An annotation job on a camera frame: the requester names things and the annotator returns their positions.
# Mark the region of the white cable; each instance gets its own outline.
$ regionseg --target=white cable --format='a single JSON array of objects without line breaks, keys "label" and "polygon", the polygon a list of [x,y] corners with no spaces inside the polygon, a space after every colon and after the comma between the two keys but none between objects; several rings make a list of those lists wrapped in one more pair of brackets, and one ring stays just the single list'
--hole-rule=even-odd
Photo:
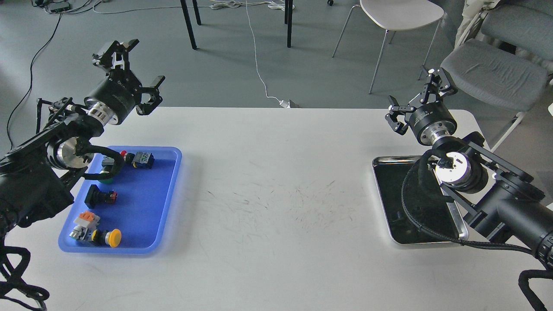
[{"label": "white cable", "polygon": [[218,9],[222,9],[222,8],[236,9],[236,8],[239,8],[239,7],[252,7],[252,6],[259,6],[261,4],[266,4],[268,8],[273,9],[273,10],[282,10],[282,11],[284,11],[284,7],[285,7],[284,0],[279,0],[279,3],[277,3],[276,1],[262,1],[262,2],[252,2],[252,3],[248,3],[248,1],[240,2],[240,1],[233,1],[233,0],[230,0],[230,1],[210,0],[210,1],[211,2],[216,2],[216,3],[209,6],[210,8],[212,8],[214,10],[218,10]]},{"label": "white cable", "polygon": [[254,55],[255,55],[255,70],[257,71],[257,76],[259,77],[259,79],[261,80],[261,83],[263,83],[263,86],[265,87],[265,97],[267,97],[268,99],[276,99],[279,101],[279,104],[281,106],[285,105],[284,101],[283,100],[280,100],[274,96],[269,96],[269,94],[267,93],[267,84],[265,84],[265,81],[263,81],[263,79],[261,78],[261,74],[259,73],[259,65],[257,64],[257,45],[255,44],[255,34],[253,33],[253,28],[252,28],[252,21],[250,20],[249,18],[249,12],[248,12],[248,0],[246,0],[246,15],[248,16],[248,24],[249,24],[249,29],[252,31],[252,37],[253,37],[253,52],[254,52]]}]

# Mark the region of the metal chair leg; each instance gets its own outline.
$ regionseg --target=metal chair leg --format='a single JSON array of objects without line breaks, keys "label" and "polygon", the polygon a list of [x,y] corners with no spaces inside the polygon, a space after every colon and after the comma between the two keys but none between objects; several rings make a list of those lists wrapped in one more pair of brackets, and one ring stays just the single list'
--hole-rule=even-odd
[{"label": "metal chair leg", "polygon": [[394,30],[394,33],[392,34],[392,37],[390,38],[390,41],[388,42],[388,44],[392,44],[392,40],[394,40],[394,36],[396,32],[397,31]]},{"label": "metal chair leg", "polygon": [[378,55],[377,67],[374,69],[373,81],[371,81],[371,87],[369,88],[369,94],[373,93],[374,79],[377,77],[378,66],[380,66],[380,59],[382,58],[382,52],[384,51],[384,46],[386,45],[386,37],[388,36],[389,30],[386,29],[384,33],[384,40],[382,41],[382,48],[380,49],[380,55]]},{"label": "metal chair leg", "polygon": [[495,152],[495,150],[497,149],[497,147],[499,147],[499,145],[501,143],[503,143],[503,141],[507,138],[507,136],[509,136],[509,134],[512,133],[512,131],[515,129],[515,127],[517,127],[517,125],[519,125],[521,122],[522,122],[522,118],[524,118],[524,116],[526,115],[526,112],[518,112],[515,117],[514,117],[514,122],[513,124],[507,129],[507,131],[505,132],[505,134],[503,134],[501,136],[501,138],[497,141],[497,143],[495,143],[495,145],[492,147],[492,149],[490,149],[491,152]]},{"label": "metal chair leg", "polygon": [[344,30],[346,30],[347,22],[349,22],[351,12],[353,12],[354,7],[359,7],[359,4],[354,5],[349,10],[349,14],[347,15],[346,23],[344,24],[344,27],[342,28],[342,32],[340,33],[340,37],[338,38],[338,43],[336,43],[336,47],[334,48],[334,52],[332,53],[332,57],[334,57],[334,55],[336,55],[336,50],[338,49],[338,45],[340,44],[340,41],[342,40],[342,36],[344,35]]},{"label": "metal chair leg", "polygon": [[430,42],[430,46],[428,47],[428,52],[426,52],[426,57],[424,58],[424,61],[422,62],[422,66],[421,66],[420,73],[419,73],[419,78],[417,80],[420,80],[420,78],[422,77],[422,73],[424,71],[428,71],[428,69],[426,69],[426,61],[428,60],[428,56],[430,55],[430,49],[432,48],[432,44],[434,43],[434,39],[436,39],[436,34],[438,33],[438,29],[440,28],[441,22],[442,22],[442,19],[440,18],[438,20],[438,25],[436,26],[436,30],[434,31],[434,35],[432,36],[432,41]]}]

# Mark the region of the black table leg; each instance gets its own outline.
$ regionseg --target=black table leg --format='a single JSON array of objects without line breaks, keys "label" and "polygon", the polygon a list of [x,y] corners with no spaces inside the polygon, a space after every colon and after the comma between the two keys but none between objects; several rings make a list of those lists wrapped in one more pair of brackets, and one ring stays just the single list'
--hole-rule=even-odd
[{"label": "black table leg", "polygon": [[287,47],[292,45],[292,9],[294,8],[294,0],[288,0],[288,44]]},{"label": "black table leg", "polygon": [[184,20],[186,22],[186,28],[188,29],[188,36],[190,37],[190,44],[192,44],[192,49],[196,50],[196,39],[194,39],[194,31],[192,31],[192,23],[190,23],[190,15],[188,14],[188,7],[186,6],[186,0],[180,0],[180,5],[182,6],[182,13],[184,14]]},{"label": "black table leg", "polygon": [[288,24],[288,1],[290,0],[284,0],[284,24]]},{"label": "black table leg", "polygon": [[198,1],[192,0],[192,5],[194,6],[194,14],[196,15],[196,23],[198,25],[202,24],[202,20],[200,19],[200,11],[198,11]]}]

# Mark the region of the gray cushion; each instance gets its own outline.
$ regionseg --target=gray cushion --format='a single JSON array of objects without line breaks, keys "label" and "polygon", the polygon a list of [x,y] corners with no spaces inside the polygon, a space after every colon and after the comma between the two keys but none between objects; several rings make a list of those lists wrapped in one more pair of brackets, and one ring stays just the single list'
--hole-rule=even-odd
[{"label": "gray cushion", "polygon": [[547,80],[544,68],[475,39],[454,50],[441,66],[460,90],[515,111],[530,110]]},{"label": "gray cushion", "polygon": [[541,13],[553,15],[553,1],[551,0],[501,0],[500,5],[503,4],[527,7]]},{"label": "gray cushion", "polygon": [[553,60],[553,16],[544,12],[520,5],[503,4],[488,13],[481,30],[485,35],[519,46],[544,59]]}]

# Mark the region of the white chair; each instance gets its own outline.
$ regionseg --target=white chair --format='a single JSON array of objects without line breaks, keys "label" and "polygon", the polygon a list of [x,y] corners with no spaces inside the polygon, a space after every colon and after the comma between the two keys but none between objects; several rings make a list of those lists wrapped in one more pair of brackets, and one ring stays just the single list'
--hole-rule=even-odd
[{"label": "white chair", "polygon": [[[388,32],[394,32],[389,42],[392,43],[392,39],[394,38],[396,31],[420,28],[437,20],[440,20],[444,15],[444,10],[441,7],[427,0],[359,0],[359,4],[356,4],[351,8],[351,10],[349,10],[346,23],[344,24],[342,33],[340,34],[340,38],[338,39],[338,43],[336,44],[336,48],[334,49],[334,53],[332,53],[332,57],[336,55],[336,50],[338,49],[340,40],[342,40],[344,30],[346,30],[347,23],[349,22],[349,17],[351,16],[354,7],[361,7],[365,14],[367,14],[367,16],[369,16],[376,23],[376,25],[386,30],[384,34],[384,40],[382,41],[382,48],[380,49],[380,55],[378,55],[377,67],[374,69],[374,75],[371,82],[371,87],[369,88],[369,94],[372,94],[373,91],[374,79],[377,76],[378,66],[380,65],[380,59],[382,58],[382,52],[384,51]],[[422,72],[426,71],[426,61],[430,54],[432,43],[436,38],[436,33],[438,32],[439,25],[440,23],[438,23],[436,27],[436,31],[434,32],[434,36],[432,37],[432,41],[430,42],[430,46],[428,47],[428,52],[426,53],[426,57],[422,62],[422,69],[421,73],[419,74],[419,79]]]}]

